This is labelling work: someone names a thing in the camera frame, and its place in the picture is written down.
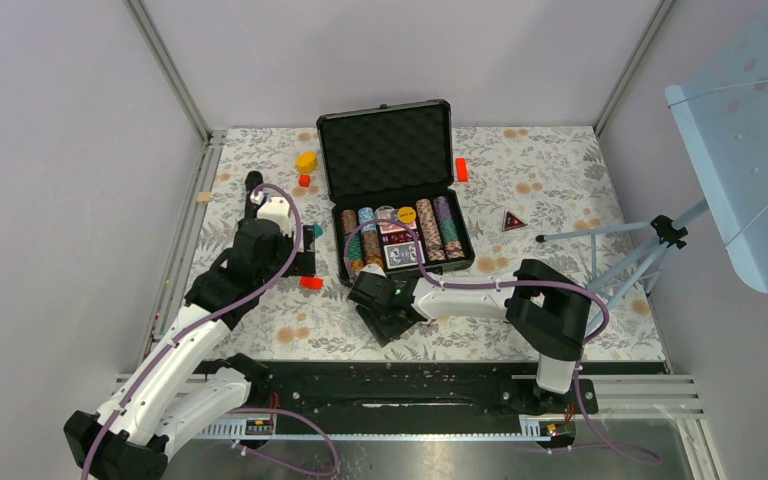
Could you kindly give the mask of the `blue playing card deck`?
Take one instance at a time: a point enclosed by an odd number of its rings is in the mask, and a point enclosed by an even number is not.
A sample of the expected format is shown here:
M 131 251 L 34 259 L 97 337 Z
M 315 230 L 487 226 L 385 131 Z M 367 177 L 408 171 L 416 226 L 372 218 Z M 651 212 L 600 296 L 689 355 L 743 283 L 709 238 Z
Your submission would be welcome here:
M 422 260 L 422 251 L 414 242 L 384 246 L 384 258 L 388 269 L 415 266 Z

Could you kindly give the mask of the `clear plastic disc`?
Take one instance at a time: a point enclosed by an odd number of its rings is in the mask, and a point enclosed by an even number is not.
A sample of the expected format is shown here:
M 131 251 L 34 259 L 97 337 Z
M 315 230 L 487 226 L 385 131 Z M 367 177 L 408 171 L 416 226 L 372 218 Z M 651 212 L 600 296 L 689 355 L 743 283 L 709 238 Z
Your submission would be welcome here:
M 396 210 L 393 207 L 381 206 L 375 210 L 375 215 L 382 220 L 382 223 L 379 223 L 380 228 L 390 229 L 393 227 L 392 221 L 396 219 Z

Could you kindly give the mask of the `black poker chip case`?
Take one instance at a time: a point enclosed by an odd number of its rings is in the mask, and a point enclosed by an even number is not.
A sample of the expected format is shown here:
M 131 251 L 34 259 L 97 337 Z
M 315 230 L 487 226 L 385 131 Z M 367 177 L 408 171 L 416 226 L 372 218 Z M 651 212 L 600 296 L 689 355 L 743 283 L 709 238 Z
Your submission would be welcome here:
M 341 214 L 362 207 L 413 207 L 418 200 L 447 199 L 462 258 L 430 262 L 435 274 L 465 270 L 476 258 L 454 183 L 451 105 L 444 99 L 341 113 L 316 121 L 337 241 L 339 281 L 350 286 L 344 262 L 347 234 Z

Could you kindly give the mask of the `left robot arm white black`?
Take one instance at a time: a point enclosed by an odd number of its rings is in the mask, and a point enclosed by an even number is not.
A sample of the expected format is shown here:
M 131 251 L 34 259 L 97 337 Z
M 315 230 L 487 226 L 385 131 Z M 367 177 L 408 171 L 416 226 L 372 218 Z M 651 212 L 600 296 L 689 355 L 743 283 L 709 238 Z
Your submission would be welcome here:
M 133 375 L 95 412 L 77 410 L 66 421 L 82 478 L 159 479 L 173 455 L 220 416 L 274 400 L 269 369 L 245 354 L 220 361 L 214 376 L 184 397 L 178 392 L 279 278 L 314 273 L 314 240 L 310 225 L 286 235 L 273 221 L 239 222 L 232 246 L 193 281 Z

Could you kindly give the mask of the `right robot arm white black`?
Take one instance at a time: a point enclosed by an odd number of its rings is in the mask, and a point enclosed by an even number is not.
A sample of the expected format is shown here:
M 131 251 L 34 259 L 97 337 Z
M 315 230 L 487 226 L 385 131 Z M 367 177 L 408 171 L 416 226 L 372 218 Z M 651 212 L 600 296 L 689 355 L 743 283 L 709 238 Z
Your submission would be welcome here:
M 406 281 L 365 267 L 348 299 L 382 346 L 419 322 L 443 317 L 507 321 L 538 353 L 535 402 L 557 412 L 573 398 L 574 370 L 595 296 L 548 265 L 524 260 L 517 270 L 497 276 L 425 272 Z

